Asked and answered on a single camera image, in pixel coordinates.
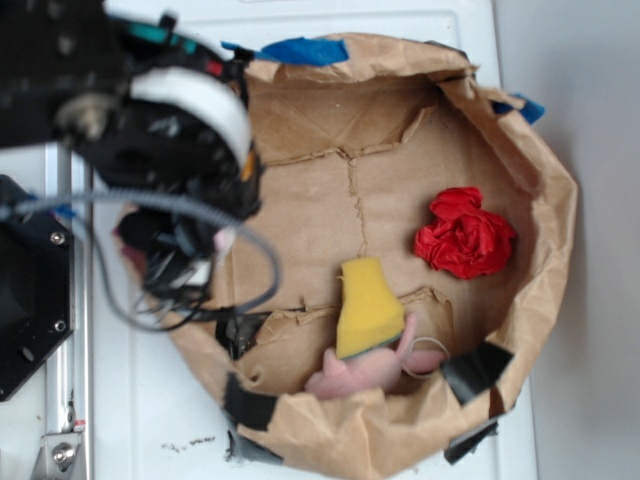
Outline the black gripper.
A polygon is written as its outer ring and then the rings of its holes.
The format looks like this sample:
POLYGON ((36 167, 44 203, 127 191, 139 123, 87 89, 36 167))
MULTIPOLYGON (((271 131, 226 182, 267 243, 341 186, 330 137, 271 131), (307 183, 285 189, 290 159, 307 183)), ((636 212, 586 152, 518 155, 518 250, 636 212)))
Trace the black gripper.
POLYGON ((209 300, 214 271, 235 242, 233 227, 125 204, 115 234, 144 291, 159 300, 209 300))

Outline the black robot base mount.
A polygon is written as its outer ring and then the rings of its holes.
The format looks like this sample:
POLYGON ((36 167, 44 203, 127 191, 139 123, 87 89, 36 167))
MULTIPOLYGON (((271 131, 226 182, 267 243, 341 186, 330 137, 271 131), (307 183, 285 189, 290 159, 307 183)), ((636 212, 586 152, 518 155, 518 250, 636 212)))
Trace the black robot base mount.
POLYGON ((47 211, 1 221, 1 400, 71 333, 71 234, 47 211))

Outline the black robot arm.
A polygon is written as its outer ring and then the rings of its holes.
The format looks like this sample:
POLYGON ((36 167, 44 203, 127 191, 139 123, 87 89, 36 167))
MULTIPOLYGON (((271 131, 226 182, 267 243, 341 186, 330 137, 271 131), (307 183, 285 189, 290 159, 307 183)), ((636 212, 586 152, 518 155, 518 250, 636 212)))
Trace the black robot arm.
POLYGON ((1 144, 59 142, 134 205, 122 241, 162 300, 206 299, 218 232, 259 206, 243 64, 100 1, 1 5, 1 144))

